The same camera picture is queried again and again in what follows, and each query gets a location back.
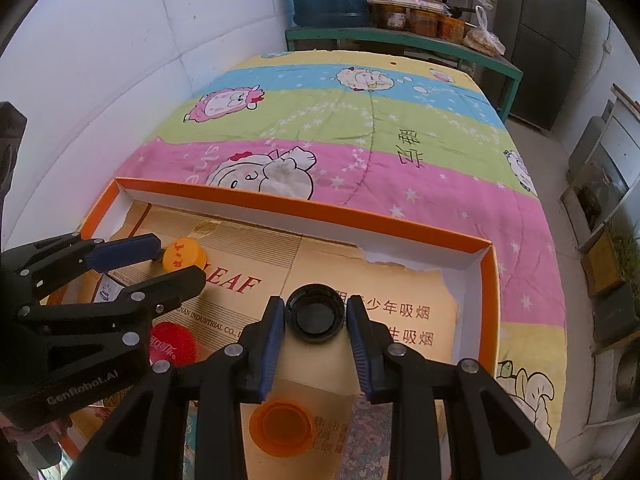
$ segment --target blue stripe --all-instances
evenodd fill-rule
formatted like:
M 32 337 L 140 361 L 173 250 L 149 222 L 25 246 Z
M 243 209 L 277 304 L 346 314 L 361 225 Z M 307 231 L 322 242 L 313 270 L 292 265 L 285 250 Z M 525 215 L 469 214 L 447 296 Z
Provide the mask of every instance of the blue stripe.
M 353 92 L 350 88 L 341 85 L 335 78 L 337 73 L 345 68 L 348 67 L 344 64 L 297 64 L 241 68 L 226 72 L 215 79 L 202 90 L 202 94 L 225 88 L 252 88 L 257 85 L 260 85 L 260 88 L 265 92 L 329 89 L 343 89 L 345 92 Z M 480 92 L 437 79 L 394 70 L 381 71 L 376 67 L 360 65 L 357 68 L 378 70 L 394 80 L 394 85 L 391 88 L 370 92 L 375 96 L 433 106 L 504 129 L 500 117 Z M 426 92 L 417 91 L 414 87 L 423 88 Z

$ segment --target black bottle cap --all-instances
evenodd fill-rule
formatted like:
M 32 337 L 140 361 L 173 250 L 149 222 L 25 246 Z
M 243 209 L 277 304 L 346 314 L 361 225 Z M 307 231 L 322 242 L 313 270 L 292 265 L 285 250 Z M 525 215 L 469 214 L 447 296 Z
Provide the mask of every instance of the black bottle cap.
M 298 339 L 321 343 L 340 332 L 344 324 L 344 302 L 330 286 L 303 285 L 289 296 L 285 319 Z

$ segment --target bed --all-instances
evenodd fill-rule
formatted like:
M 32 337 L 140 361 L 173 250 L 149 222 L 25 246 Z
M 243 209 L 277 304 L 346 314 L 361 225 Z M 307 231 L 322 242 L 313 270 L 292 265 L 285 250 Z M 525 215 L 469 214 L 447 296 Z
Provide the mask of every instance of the bed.
M 511 137 L 465 73 L 363 52 L 263 54 L 174 110 L 118 176 L 282 194 L 492 240 L 495 375 L 555 443 L 566 368 L 556 251 Z M 340 477 L 382 478 L 390 412 L 360 402 L 353 420 Z

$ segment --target pink stripe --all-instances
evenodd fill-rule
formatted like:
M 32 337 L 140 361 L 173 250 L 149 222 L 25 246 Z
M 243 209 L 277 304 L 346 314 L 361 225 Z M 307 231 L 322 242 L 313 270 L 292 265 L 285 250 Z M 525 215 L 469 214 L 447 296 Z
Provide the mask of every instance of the pink stripe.
M 312 200 L 401 216 L 491 240 L 500 272 L 502 320 L 564 327 L 564 294 L 553 240 L 532 196 L 446 168 L 411 163 L 407 153 L 364 146 L 265 139 L 167 144 L 138 148 L 118 175 L 204 184 L 236 153 L 278 156 L 291 148 L 312 152 Z

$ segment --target jar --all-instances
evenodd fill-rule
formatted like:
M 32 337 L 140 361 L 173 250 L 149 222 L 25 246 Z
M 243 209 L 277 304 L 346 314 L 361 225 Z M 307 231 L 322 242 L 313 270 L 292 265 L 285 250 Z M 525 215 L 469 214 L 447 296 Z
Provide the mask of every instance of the jar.
M 438 35 L 438 15 L 425 10 L 411 10 L 409 29 L 414 34 L 435 38 Z
M 438 38 L 462 44 L 465 37 L 465 22 L 448 16 L 438 17 Z
M 390 28 L 391 30 L 406 29 L 405 7 L 376 4 L 376 16 L 379 28 Z

